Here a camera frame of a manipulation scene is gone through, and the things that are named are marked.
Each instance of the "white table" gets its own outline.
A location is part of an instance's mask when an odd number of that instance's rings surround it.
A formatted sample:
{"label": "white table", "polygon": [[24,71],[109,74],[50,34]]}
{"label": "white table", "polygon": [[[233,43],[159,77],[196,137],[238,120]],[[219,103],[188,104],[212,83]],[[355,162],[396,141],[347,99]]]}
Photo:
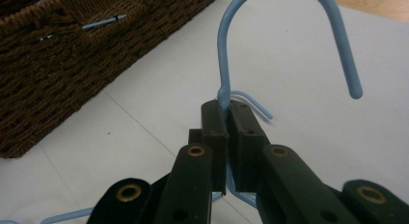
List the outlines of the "white table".
{"label": "white table", "polygon": [[[0,160],[0,220],[40,223],[92,207],[114,182],[167,174],[200,106],[220,86],[217,0],[20,159]],[[267,107],[270,141],[323,182],[365,179],[409,203],[409,25],[341,8],[364,96],[347,93],[331,28],[315,0],[250,0],[229,35],[232,88]],[[85,223],[86,218],[69,223]],[[261,223],[231,195],[212,223]]]}

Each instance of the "hole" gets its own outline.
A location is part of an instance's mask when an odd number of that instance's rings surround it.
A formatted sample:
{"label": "hole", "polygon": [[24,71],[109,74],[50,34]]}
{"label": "hole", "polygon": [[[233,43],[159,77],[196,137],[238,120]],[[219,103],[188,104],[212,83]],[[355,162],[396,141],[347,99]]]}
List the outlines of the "hole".
{"label": "hole", "polygon": [[375,188],[369,186],[359,186],[357,190],[359,195],[369,202],[378,205],[386,203],[385,195],[383,195]]}
{"label": "hole", "polygon": [[130,183],[122,186],[117,192],[120,202],[131,202],[141,195],[142,189],[138,184]]}
{"label": "hole", "polygon": [[174,211],[175,221],[184,221],[187,219],[188,213],[186,210],[176,210]]}
{"label": "hole", "polygon": [[200,156],[205,153],[205,149],[203,147],[193,146],[189,148],[187,153],[192,156]]}
{"label": "hole", "polygon": [[288,152],[285,149],[281,148],[273,148],[272,153],[279,157],[286,157],[288,155]]}
{"label": "hole", "polygon": [[325,221],[336,223],[338,222],[338,217],[331,211],[323,210],[321,212],[321,217],[324,218]]}

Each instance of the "brown basket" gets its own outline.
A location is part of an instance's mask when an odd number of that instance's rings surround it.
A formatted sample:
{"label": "brown basket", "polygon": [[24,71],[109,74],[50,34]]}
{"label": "brown basket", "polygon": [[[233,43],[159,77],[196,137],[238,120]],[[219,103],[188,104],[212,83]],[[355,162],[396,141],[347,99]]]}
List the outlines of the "brown basket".
{"label": "brown basket", "polygon": [[38,1],[0,0],[2,158],[25,154],[214,0]]}

